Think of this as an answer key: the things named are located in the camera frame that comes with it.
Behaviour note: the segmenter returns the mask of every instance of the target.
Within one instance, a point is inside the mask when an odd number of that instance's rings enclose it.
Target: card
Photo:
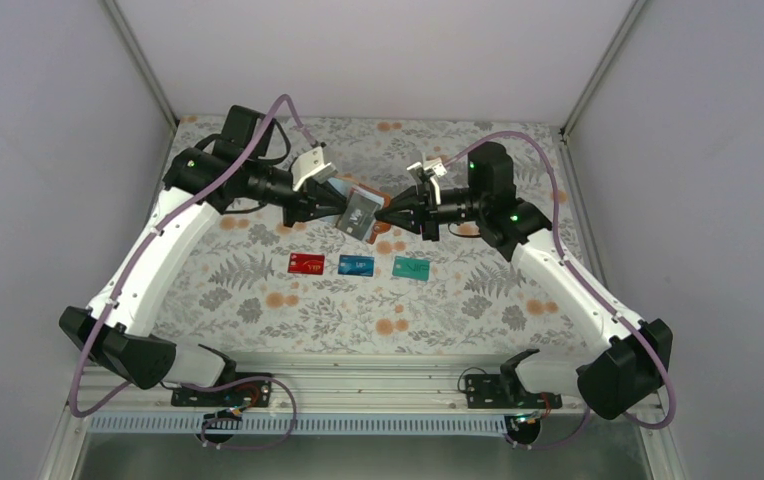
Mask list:
[[[394,259],[393,275],[426,282],[429,280],[429,260],[397,257]]]
[[[323,255],[292,253],[288,261],[288,273],[323,275]]]
[[[335,227],[355,239],[364,241],[376,222],[373,214],[379,208],[378,203],[353,190],[347,208],[341,218],[338,219]]]
[[[379,208],[384,207],[391,201],[391,197],[387,194],[384,194],[378,190],[374,190],[367,185],[364,185],[363,183],[357,183],[355,179],[346,179],[346,178],[330,178],[329,179],[329,186],[340,192],[342,195],[344,195],[347,198],[350,198],[354,194],[359,194],[364,197],[367,197],[368,199],[372,200],[374,203],[379,205]],[[337,228],[337,223],[341,219],[340,216],[337,217],[325,217],[321,219],[322,221],[331,224],[332,226],[335,226]],[[376,242],[376,236],[380,233],[385,233],[391,230],[391,225],[387,223],[382,223],[380,221],[373,222],[372,226],[370,227],[370,230],[367,231],[367,233],[364,234],[363,241],[373,245]]]
[[[338,273],[341,275],[373,276],[373,257],[361,255],[341,255],[338,261]]]

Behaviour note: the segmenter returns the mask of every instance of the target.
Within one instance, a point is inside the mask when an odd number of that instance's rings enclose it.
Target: black joint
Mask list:
[[[76,344],[84,348],[96,319],[90,312],[67,307],[58,325]],[[90,358],[142,389],[158,384],[176,360],[176,345],[156,337],[134,337],[111,328],[100,327],[90,350]]]
[[[673,344],[670,328],[662,320],[655,320],[641,326],[639,333],[667,369]],[[626,412],[663,384],[653,359],[634,335],[609,341],[612,346],[608,350],[577,370],[576,382],[585,403],[606,420]]]
[[[214,155],[220,158],[231,159],[230,163],[241,155],[241,152],[249,145],[258,123],[264,119],[264,114],[255,110],[233,105],[226,115],[223,130],[220,137],[214,142]],[[274,122],[270,122],[258,145],[250,154],[250,160],[264,158],[267,155],[267,147],[273,136]]]

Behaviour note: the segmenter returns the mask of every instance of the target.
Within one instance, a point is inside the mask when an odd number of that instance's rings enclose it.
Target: red card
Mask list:
[[[292,253],[288,262],[288,273],[323,275],[323,255]]]

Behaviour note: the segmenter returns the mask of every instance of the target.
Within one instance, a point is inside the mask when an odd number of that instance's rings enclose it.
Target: floral tablecloth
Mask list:
[[[222,116],[182,119],[169,160],[223,126]],[[327,143],[327,159],[339,172],[391,196],[411,185],[409,153],[454,155],[500,130],[520,130],[546,150],[559,173],[562,238],[579,257],[572,201],[548,126],[531,123],[304,119]],[[293,153],[308,148],[288,130]],[[522,198],[550,211],[550,183],[537,154],[518,140],[504,140],[515,159]],[[274,135],[270,155],[284,146]],[[452,167],[442,187],[464,186],[465,162]],[[239,201],[238,208],[255,206]],[[155,334],[211,345],[225,352],[514,354],[581,348],[561,308],[532,280],[518,274],[480,239],[457,238],[442,229],[440,242],[423,242],[401,229],[361,243],[328,223],[286,228],[281,212],[267,207],[250,215],[227,215],[201,239],[173,282]],[[476,233],[473,225],[453,227]],[[287,273],[291,252],[326,255],[322,276]],[[371,278],[337,273],[340,254],[372,255]],[[391,275],[395,256],[431,261],[428,282]]]

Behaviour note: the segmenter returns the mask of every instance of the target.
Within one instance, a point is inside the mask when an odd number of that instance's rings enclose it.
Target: blue card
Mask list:
[[[394,259],[393,275],[426,282],[429,280],[429,260],[397,257]]]
[[[341,275],[373,276],[373,257],[361,255],[341,255],[338,261],[338,273]]]

